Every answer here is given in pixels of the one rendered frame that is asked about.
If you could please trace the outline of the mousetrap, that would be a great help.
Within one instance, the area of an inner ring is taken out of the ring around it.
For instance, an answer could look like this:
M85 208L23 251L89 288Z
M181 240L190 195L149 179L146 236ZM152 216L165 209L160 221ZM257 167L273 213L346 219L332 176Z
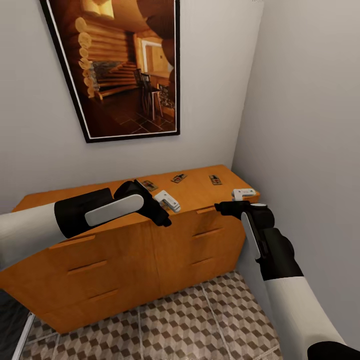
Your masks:
M212 181L212 184L214 186L221 186L222 185L222 182L220 181L219 177L216 174L210 175L209 177L210 177L210 179Z
M163 203L162 206L161 206L165 211L169 211L170 208L165 204Z
M158 188L155 184L151 183L148 180L143 181L141 184L151 192Z
M177 184L178 184L178 183L179 183L180 181L182 181L186 176L187 176L187 175L180 173L180 174L178 174L176 177L174 177L174 178L171 180L171 182L174 182L174 183L177 183Z

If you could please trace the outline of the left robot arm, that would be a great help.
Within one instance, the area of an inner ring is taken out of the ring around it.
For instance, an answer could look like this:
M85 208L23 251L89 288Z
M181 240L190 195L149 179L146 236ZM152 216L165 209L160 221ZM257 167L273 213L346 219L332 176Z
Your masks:
M110 188L17 212L0 214L0 272L36 253L108 222L139 213L155 224L172 224L180 204L166 191L152 196L138 180L123 183L112 196Z

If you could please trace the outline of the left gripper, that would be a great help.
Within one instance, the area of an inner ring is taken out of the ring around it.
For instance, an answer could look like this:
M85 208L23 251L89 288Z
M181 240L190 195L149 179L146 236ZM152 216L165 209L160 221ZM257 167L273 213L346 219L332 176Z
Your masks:
M153 200L153 208L151 212L144 214L145 217L148 217L153 220L155 224L163 225L168 227L172 224L172 221L169 219L169 213L164 210L158 201Z

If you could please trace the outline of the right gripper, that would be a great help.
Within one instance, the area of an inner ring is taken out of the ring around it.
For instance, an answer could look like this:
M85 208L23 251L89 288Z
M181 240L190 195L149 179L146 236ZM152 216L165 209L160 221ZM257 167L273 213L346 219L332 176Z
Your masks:
M236 209L240 204L250 203L248 200L243 201L222 201L221 203L215 203L214 206L218 212L221 212L223 216L236 216ZM239 218L238 218L239 219Z

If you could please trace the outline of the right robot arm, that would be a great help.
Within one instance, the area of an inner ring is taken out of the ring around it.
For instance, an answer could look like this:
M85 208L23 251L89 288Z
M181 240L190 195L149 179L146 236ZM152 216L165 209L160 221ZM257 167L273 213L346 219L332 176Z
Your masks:
M250 203L253 188L234 189L233 199L215 203L223 216L242 221L270 302L283 360L360 360L347 346L306 281L291 241L275 225L268 205Z

